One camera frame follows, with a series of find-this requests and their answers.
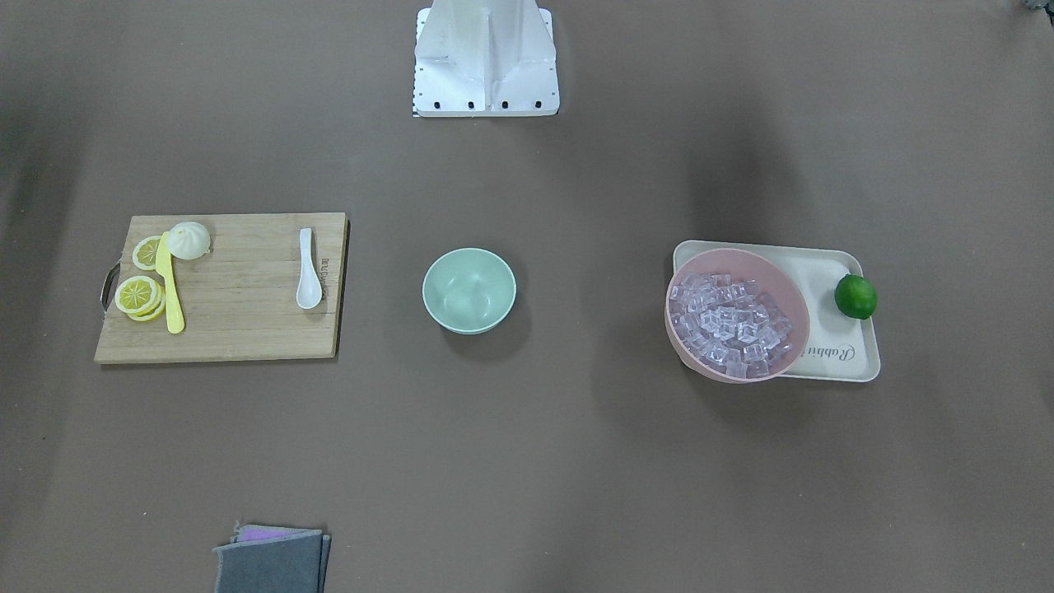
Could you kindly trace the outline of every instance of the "green lime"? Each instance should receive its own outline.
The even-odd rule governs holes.
[[[838,311],[854,319],[867,319],[878,307],[878,293],[865,278],[845,274],[835,286]]]

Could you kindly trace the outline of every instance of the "cutting board handle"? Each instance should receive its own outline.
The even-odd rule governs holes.
[[[110,293],[114,290],[114,280],[117,279],[117,272],[121,271],[120,259],[114,263],[106,272],[106,280],[102,282],[102,291],[99,292],[99,304],[102,305],[102,317],[106,317],[106,310],[110,309]]]

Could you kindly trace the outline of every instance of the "metal mount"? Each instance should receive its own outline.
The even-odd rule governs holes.
[[[534,0],[435,0],[417,13],[413,115],[526,117],[560,108],[552,15]]]

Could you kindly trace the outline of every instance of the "yellow knife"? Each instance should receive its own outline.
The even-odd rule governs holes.
[[[176,292],[176,275],[172,273],[172,253],[169,252],[169,231],[161,233],[157,241],[157,254],[154,256],[154,271],[164,278],[164,322],[169,324],[169,334],[179,334],[187,323],[183,321],[183,310],[179,307],[179,294]]]

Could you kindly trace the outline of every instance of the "white tray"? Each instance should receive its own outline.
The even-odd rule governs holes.
[[[835,307],[835,285],[847,273],[863,275],[860,261],[844,251],[717,240],[685,240],[674,249],[674,272],[694,255],[735,246],[776,263],[801,290],[808,307],[808,344],[801,359],[780,377],[865,383],[882,367],[872,320],[847,318]]]

